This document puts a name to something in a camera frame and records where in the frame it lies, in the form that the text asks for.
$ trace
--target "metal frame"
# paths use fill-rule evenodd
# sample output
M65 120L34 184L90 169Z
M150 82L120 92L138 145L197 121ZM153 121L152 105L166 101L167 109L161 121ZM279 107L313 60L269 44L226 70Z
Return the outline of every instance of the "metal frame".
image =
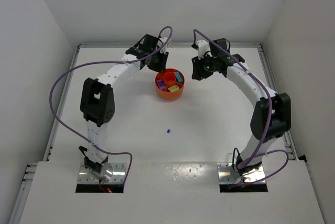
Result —
M101 42L87 42L81 43L79 48L128 48L132 47L134 43L101 43ZM172 42L169 46L170 48L185 48L191 47L192 42ZM243 42L232 42L232 47L239 47L239 48L261 48L259 43L243 43Z
M80 51L80 45L76 48L76 50L73 54L70 69L75 66L79 51ZM66 77L66 81L65 81L63 92L62 92L61 100L59 102L58 109L57 109L57 115L59 117L62 116L64 103L65 103L66 96L68 94L68 90L69 90L69 87L70 87L70 82L71 82L72 75L73 75L73 72L71 72ZM51 154L51 149L52 149L52 145L53 145L53 142L54 142L55 133L57 132L57 129L58 129L58 125L59 125L58 121L56 119L54 119L52 129L51 129L51 132L50 132L50 136L49 136L49 140L48 140L48 144L47 144L47 148L46 148L46 152L44 153L43 161L49 161L49 155Z
M274 79L273 71L271 69L271 65L264 53L263 47L260 45L258 48L258 53L260 55L261 63L265 72L265 78L267 81L268 86L275 91L278 91L277 85ZM287 131L283 135L285 141L286 151L288 152L289 158L291 160L298 160L298 153L296 147L294 145L293 137L291 131Z
M261 180L262 178L265 178L264 168L262 164L259 166L258 169L253 169L251 171L243 173L242 176L233 171L233 166L236 167L232 163L217 163L220 187L229 187L245 182L254 183L253 186L262 186L253 192L267 192L266 180L256 182L258 180ZM243 187L236 187L236 189L237 191L232 192L245 192Z
M22 180L21 188L15 201L14 208L12 210L12 215L10 216L8 224L19 224L20 219L25 207L29 190L32 184L32 179L34 177L37 168L37 163L28 163L25 175Z
M81 163L80 169L78 172L78 185L98 185L99 180L102 180L102 185L122 185L127 173L127 164L126 163L108 163L108 169L103 178L100 174L94 174L92 171L85 166L84 163Z

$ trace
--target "black joint bracket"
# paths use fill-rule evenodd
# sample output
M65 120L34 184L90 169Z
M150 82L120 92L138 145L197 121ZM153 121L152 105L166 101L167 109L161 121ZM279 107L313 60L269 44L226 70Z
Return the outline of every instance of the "black joint bracket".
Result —
M80 146L78 148L79 148L80 152L86 157L87 148L85 148L83 146Z
M87 166L90 169L92 169L94 172L97 172L97 173L101 172L101 164L89 160L88 157L84 158L84 164L85 164L85 166Z
M233 55L239 62L244 63L243 57L238 54ZM213 75L214 72L222 73L227 77L227 69L235 64L235 60L230 56L220 55L218 57L204 56L202 59L198 57L192 58L193 74L192 79L202 80Z
M195 43L191 45L191 47L195 50L199 49L198 45L196 45Z
M102 84L98 79L86 79L83 86L80 111L86 121L90 120L98 127L108 123L115 113L113 88Z
M226 50L230 54L230 50L227 46L228 40L226 38L217 39L217 40L214 40L213 42L216 43L217 45L219 45L221 48L223 48L224 50ZM228 56L225 52L219 50L212 43L209 43L209 47L210 47L211 54L216 56L216 57L227 57Z
M248 166L246 166L246 167L244 167L244 168L239 169L239 168L238 168L238 165L239 165L240 163L242 163L242 161L243 161L243 160L242 160L241 156L238 155L237 158L236 158L236 164L235 164L235 167L237 168L237 171L238 171L238 173L240 174L240 176L242 176L242 175L245 174L245 173L249 173L250 171L252 171L252 170L254 170L254 169L258 170L258 169L260 168L261 164L262 164L262 161L261 161L261 162L255 164L255 165L248 165Z
M158 37L154 37L146 34L139 42L137 42L133 47L126 51L126 54L135 55L137 59L142 59L146 55L152 53L158 48ZM156 72L165 72L166 62L168 60L169 53L157 52L155 55L141 61L141 70L146 65L149 70Z
M291 99L286 93L276 94L271 98L274 113L272 113L270 126L264 143L270 139L281 137L291 128ZM262 97L256 103L250 127L252 134L260 140L265 129L267 115L269 113L269 100Z

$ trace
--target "wire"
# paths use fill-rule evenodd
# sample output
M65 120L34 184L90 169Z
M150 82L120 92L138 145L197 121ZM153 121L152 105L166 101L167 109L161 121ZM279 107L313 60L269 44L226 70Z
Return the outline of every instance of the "wire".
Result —
M264 84L262 83L262 81L260 81L254 74L252 74L251 72L249 72L249 70L244 67L244 65L242 63L240 63L237 58L230 54L227 50L223 49L222 47L220 47L219 45L217 45L215 42L213 42L210 38L208 38L206 35L204 35L203 33L201 33L199 30L194 29L193 30L193 35L194 35L194 42L193 44L195 44L196 41L196 35L195 33L198 33L199 35L201 35L203 38L205 38L206 40L208 40L211 44L213 44L216 48L218 48L219 50L223 51L224 53L226 53L228 56L230 56L244 71L246 71L252 79L254 79L261 87L262 89L265 91L267 98L269 100L269 112L267 114L267 120L266 120L266 124L265 124L265 128L262 134L262 137L260 139L260 142L258 143L257 147L255 148L254 152L251 154L251 156L247 159L245 159L244 161L242 161L240 164L238 164L238 168L242 169L244 167L246 167L257 155L258 151L260 150L265 138L266 138L266 134L267 131L269 129L270 126L270 122L271 122L271 115L272 115L272 100L271 100L271 95L269 94L268 90L265 88Z
M262 89L265 91L266 95L267 95L267 98L269 100L269 112L267 114L267 120L266 120L266 124L265 124L265 128L264 128L264 131L262 133L262 137L260 139L260 142L258 143L257 147L255 148L255 150L253 151L253 153L251 154L251 156L247 159L245 159L244 161L242 161L240 164L238 164L237 168L239 169L242 169L246 166L248 166L248 164L256 157L260 157L260 156L264 156L265 153L261 153L261 154L257 154L259 149L261 148L265 138L266 138L266 134L267 134L267 131L269 130L269 126L270 126L270 122L271 122L271 115L272 115L272 100L271 100L271 95L269 94L268 90L266 89L266 87L264 86L264 84L254 75L252 74L251 72L249 72L249 70L244 67L244 65L242 63L240 63L237 58L230 54L228 51L226 51L225 49L223 49L222 47L220 47L219 45L217 45L215 42L213 42L210 38L208 38L206 35L204 35L203 33L201 33L199 30L197 29L194 29L193 30L193 35L194 35L194 41L193 41L193 44L195 44L195 41L196 41L196 33L198 33L199 35L201 35L203 38L205 38L206 40L208 40L211 44L213 44L216 48L218 48L219 50L223 51L224 53L226 53L228 56L230 56L245 72L247 72L252 79L254 79L261 87ZM268 152L268 154L271 154L271 153L274 153L274 152L284 152L286 154L286 161L285 161L285 164L279 168L277 171L275 171L274 173L266 176L265 178L262 178L260 180L257 180L257 181L254 181L254 182L251 182L251 183L244 183L242 184L241 186L246 186L246 185L252 185L254 183L257 183L259 181L263 181L267 178L270 178L272 177L273 175L277 174L278 172L280 172L288 163L288 160L289 160L289 157L288 157L288 153L284 150L273 150L273 151L270 151Z
M148 54L147 56L145 56L144 58L141 58L141 59L136 59L136 60L131 60L131 61L126 61L126 63L135 63L135 62L139 62L139 61L142 61L142 60L145 60L153 55L155 55L157 52L159 52L165 45L167 45L167 43L171 40L171 37L172 37L172 33L173 33L173 30L172 30L172 27L171 26L166 26L164 27L160 32L159 32L159 35L165 30L165 29L170 29L170 35L168 36L167 40L165 43L163 43L158 49L156 49L155 51L153 51L152 53ZM49 94L49 105L50 105L50 109L51 109L51 112L52 114L54 115L55 119L61 124L63 125L64 127L66 127L67 129L69 129L70 131L72 131L73 133L77 134L79 137L83 138L84 140L86 140L88 143L90 143L92 146L94 146L97 150L99 150L100 152L102 153L106 153L108 155L129 155L130 156L130 161L129 161L129 166L128 166L128 169L127 169L127 173L126 173L126 176L125 176L125 179L124 179L124 184L126 183L126 180L128 178L128 174L129 174L129 171L130 171L130 167L131 167L131 164L132 164L132 154L130 152L107 152L103 149L101 149L100 147L98 147L97 145L95 145L90 139L88 139L87 137L85 137L84 135L82 135L81 133L79 133L78 131L74 130L72 127L68 126L67 124L65 124L58 116L57 116L57 113L55 112L54 108L53 108L53 105L52 105L52 94L53 94L53 91L55 89L55 87L57 86L57 84L59 83L59 81L62 80L63 77L67 76L69 73L73 72L74 70L76 69L79 69L81 67L84 67L84 66L88 66L88 65L94 65L94 64L104 64L104 63L117 63L117 64L124 64L123 61L99 61L99 62L90 62L90 63L84 63L84 64L81 64L81 65L78 65L74 68L71 68L69 69L68 71L66 71L65 73L63 73L56 81L55 83L53 84L51 90L50 90L50 94Z
M229 47L228 47L228 50L230 50L230 46L231 46L231 43L228 39L226 39L227 42L229 42Z
M232 162L231 162L231 166L232 169L234 170L234 172L236 172L235 167L234 167L234 162L235 162L235 151L237 151L237 153L240 155L239 149L234 148L233 152L232 152Z
M210 50L207 50L204 54L204 57L207 55L207 53L210 53Z
M249 182L249 183L243 183L243 184L240 184L240 183L241 183L241 181L240 181L240 182L237 183L237 184L234 184L234 185L229 186L229 188L241 187L241 186L250 186L250 185L255 184L255 183L257 183L257 182L266 180L266 179L272 177L273 175L279 173L279 172L280 172L282 169L284 169L284 167L287 165L288 160L289 160L289 156L288 156L288 153L287 153L286 151L284 151L284 150L279 150L279 149L278 149L278 150L273 150L273 151L267 152L267 154L271 154L271 153L275 153L275 152L283 152L283 153L286 154L286 161L285 161L284 165L282 165L281 168L279 168L277 171L273 172L272 174L270 174L270 175L268 175L268 176L265 176L264 178L261 178L260 180L256 180L256 181ZM264 156L264 155L266 155L266 153L260 153L260 154L256 155L256 157L260 157L260 156Z
M106 193L105 189L101 186L101 181L99 181L99 188Z

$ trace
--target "red wire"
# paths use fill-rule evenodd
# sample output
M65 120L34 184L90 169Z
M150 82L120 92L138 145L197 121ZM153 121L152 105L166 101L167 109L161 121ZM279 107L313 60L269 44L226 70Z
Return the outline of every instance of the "red wire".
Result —
M99 188L106 193L105 189L101 186L101 181L99 182Z

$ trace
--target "yellow block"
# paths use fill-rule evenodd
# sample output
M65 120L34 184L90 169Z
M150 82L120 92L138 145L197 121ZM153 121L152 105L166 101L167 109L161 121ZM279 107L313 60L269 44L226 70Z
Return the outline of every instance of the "yellow block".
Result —
M170 92L176 92L179 90L179 86L178 85L173 85L169 88L169 91Z

